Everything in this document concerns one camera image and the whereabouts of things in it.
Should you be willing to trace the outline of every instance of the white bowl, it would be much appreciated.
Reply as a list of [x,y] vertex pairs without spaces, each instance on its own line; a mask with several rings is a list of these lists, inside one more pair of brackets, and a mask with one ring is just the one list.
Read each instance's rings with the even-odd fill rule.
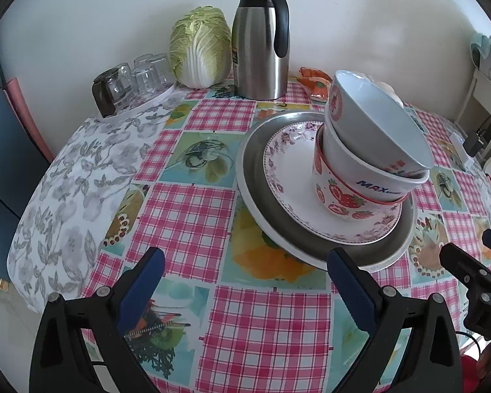
[[327,118],[322,151],[331,168],[344,182],[372,199],[393,202],[429,178],[429,170],[416,178],[407,178],[387,173],[362,161],[342,143]]
[[364,223],[363,220],[376,216],[378,219],[385,220],[386,226],[392,221],[396,223],[402,210],[400,204],[407,196],[404,195],[398,201],[383,202],[362,195],[350,187],[334,172],[323,155],[324,127],[325,125],[319,127],[315,137],[313,181],[310,185],[313,188],[313,193],[328,211],[344,220]]
[[415,177],[435,165],[427,140],[409,114],[354,72],[336,71],[326,117],[351,152],[381,170]]

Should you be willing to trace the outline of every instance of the floral plate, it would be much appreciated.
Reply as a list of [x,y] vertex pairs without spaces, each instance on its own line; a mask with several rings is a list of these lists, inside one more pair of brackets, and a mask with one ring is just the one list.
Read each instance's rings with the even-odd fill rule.
[[321,122],[298,122],[276,132],[264,150],[264,173],[276,200],[308,231],[338,244],[374,243],[396,226],[402,206],[374,216],[345,220],[327,210],[315,193],[313,154]]

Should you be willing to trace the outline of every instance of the pink checkered tablecloth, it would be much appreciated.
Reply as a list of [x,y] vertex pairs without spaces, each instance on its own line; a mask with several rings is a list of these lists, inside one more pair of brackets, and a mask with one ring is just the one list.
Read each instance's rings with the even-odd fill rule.
[[[160,247],[165,276],[139,331],[128,339],[160,391],[328,393],[367,335],[356,329],[325,272],[297,261],[263,234],[234,178],[237,150],[251,125],[273,112],[323,106],[311,103],[297,82],[289,82],[287,95],[277,101],[255,102],[229,94],[230,81],[191,91],[173,111],[129,188],[143,199],[125,200],[117,211],[126,224],[115,240],[106,236],[84,295],[113,285],[149,246]],[[441,293],[454,326],[465,329],[465,289],[436,267],[438,255],[432,253],[439,248],[426,244],[452,241],[491,268],[491,252],[480,241],[491,227],[491,188],[478,165],[462,167],[446,120],[408,103],[405,109],[424,133],[436,166],[414,191],[417,241],[372,275],[403,295]],[[449,196],[441,180],[452,183]],[[94,348],[92,333],[84,336]],[[405,345],[397,344],[400,353],[377,391],[393,379],[394,360]]]

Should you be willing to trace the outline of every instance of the drinking glass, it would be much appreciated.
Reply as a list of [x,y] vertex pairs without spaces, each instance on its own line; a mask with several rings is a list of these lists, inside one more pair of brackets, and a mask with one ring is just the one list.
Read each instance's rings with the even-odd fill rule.
[[142,56],[138,56],[135,59],[135,69],[145,65],[148,62],[148,59],[153,57],[153,53],[143,54]]
[[149,93],[159,93],[163,91],[163,86],[160,84],[160,78],[155,67],[151,65],[142,65],[133,71],[136,79],[136,87],[138,94],[145,95]]
[[158,78],[160,78],[160,82],[165,88],[169,88],[174,84],[176,78],[171,72],[171,66],[169,65],[167,54],[156,54],[148,59],[148,63],[155,67],[155,70],[158,73]]
[[120,65],[116,65],[115,67],[118,69],[118,77],[123,83],[124,88],[126,89],[126,93],[129,89],[135,90],[136,84],[134,84],[134,77],[131,75],[131,68],[129,64],[124,62]]

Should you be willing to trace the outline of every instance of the thermos handle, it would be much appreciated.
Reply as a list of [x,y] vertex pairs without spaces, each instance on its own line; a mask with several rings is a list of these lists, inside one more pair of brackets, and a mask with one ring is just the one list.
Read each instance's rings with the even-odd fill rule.
[[105,81],[99,81],[93,83],[92,87],[93,97],[95,98],[96,106],[100,110],[100,113],[105,118],[115,113],[115,106],[109,95],[107,84]]
[[278,57],[284,57],[289,47],[289,7],[286,0],[271,0],[275,7],[274,48]]

